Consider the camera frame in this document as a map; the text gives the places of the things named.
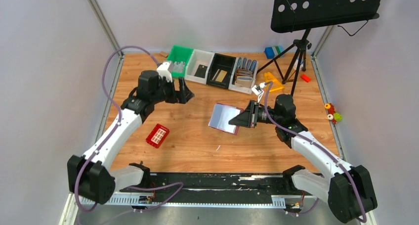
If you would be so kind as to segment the silver striped credit card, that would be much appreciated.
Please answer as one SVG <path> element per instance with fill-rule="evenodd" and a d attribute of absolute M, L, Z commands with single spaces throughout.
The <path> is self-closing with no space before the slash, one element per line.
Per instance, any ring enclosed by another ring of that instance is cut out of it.
<path fill-rule="evenodd" d="M 184 61 L 175 61 L 174 62 L 174 67 L 173 67 L 173 72 L 177 72 L 177 73 L 183 73 L 184 69 L 186 66 L 186 62 Z"/>

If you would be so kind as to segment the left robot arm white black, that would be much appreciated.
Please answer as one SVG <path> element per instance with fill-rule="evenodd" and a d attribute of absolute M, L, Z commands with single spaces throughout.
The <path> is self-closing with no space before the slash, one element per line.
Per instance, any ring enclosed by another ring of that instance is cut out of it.
<path fill-rule="evenodd" d="M 145 192 L 151 187 L 149 168 L 130 163 L 111 171 L 111 165 L 122 146 L 160 102 L 185 104 L 194 97 L 183 77 L 175 88 L 171 74 L 156 70 L 142 71 L 138 85 L 118 106 L 118 115 L 99 140 L 82 156 L 73 155 L 67 162 L 69 191 L 77 199 L 87 198 L 96 204 L 107 203 L 114 192 L 134 186 Z"/>

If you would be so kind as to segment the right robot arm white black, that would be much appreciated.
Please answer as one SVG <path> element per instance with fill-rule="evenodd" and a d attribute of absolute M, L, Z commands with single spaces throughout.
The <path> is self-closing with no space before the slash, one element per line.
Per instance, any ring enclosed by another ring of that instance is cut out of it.
<path fill-rule="evenodd" d="M 378 207 L 369 171 L 353 166 L 324 147 L 296 118 L 296 106 L 289 94 L 276 96 L 274 107 L 250 100 L 246 109 L 229 124 L 253 128 L 257 123 L 274 124 L 278 139 L 299 152 L 319 171 L 316 175 L 297 165 L 287 170 L 283 190 L 295 194 L 303 190 L 328 204 L 332 214 L 342 223 L 358 219 L 366 221 L 366 213 Z"/>

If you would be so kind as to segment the gold credit card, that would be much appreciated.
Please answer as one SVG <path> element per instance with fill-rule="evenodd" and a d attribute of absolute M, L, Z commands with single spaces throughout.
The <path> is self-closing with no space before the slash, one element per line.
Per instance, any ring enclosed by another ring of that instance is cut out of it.
<path fill-rule="evenodd" d="M 212 80 L 215 82 L 220 82 L 222 83 L 224 81 L 224 78 L 227 75 L 227 71 L 222 70 L 222 69 L 217 69 L 216 73 L 214 74 Z"/>

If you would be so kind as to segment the red leather card holder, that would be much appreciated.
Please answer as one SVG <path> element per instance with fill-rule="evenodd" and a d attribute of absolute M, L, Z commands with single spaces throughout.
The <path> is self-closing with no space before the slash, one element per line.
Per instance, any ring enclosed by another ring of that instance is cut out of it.
<path fill-rule="evenodd" d="M 242 108 L 216 103 L 214 105 L 208 126 L 228 134 L 237 135 L 239 127 L 229 124 L 229 121 L 242 112 Z"/>

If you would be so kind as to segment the black credit card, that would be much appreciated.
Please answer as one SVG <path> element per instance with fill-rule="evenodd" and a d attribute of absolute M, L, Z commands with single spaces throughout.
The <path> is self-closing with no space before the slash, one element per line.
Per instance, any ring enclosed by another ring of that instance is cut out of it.
<path fill-rule="evenodd" d="M 198 65 L 197 70 L 194 74 L 194 77 L 198 77 L 198 78 L 205 78 L 206 74 L 207 74 L 207 69 L 208 67 L 206 65 Z"/>

